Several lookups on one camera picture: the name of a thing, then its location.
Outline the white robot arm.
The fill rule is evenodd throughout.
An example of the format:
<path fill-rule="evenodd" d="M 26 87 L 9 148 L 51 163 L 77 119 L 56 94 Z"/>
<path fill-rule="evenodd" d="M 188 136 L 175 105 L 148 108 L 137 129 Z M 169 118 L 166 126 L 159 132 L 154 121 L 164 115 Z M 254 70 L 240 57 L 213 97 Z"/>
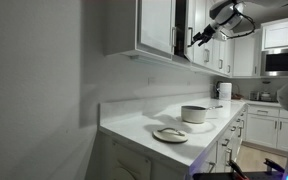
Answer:
<path fill-rule="evenodd" d="M 191 38 L 189 46 L 206 44 L 222 29 L 233 30 L 242 21 L 247 21 L 252 29 L 241 35 L 225 36 L 224 40 L 254 33 L 256 21 L 263 23 L 288 18 L 288 0 L 219 0 L 208 9 L 208 17 L 211 22 Z"/>

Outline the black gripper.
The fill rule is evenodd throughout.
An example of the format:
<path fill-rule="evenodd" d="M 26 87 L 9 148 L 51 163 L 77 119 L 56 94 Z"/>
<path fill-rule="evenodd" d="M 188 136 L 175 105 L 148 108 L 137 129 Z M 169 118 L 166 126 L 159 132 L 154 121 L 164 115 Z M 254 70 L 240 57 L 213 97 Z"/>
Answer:
<path fill-rule="evenodd" d="M 192 47 L 197 41 L 198 46 L 201 46 L 205 43 L 207 43 L 212 37 L 213 35 L 216 33 L 216 31 L 218 30 L 219 25 L 218 24 L 209 24 L 202 33 L 198 32 L 196 35 L 194 35 L 191 39 L 190 44 L 188 45 L 188 47 Z"/>

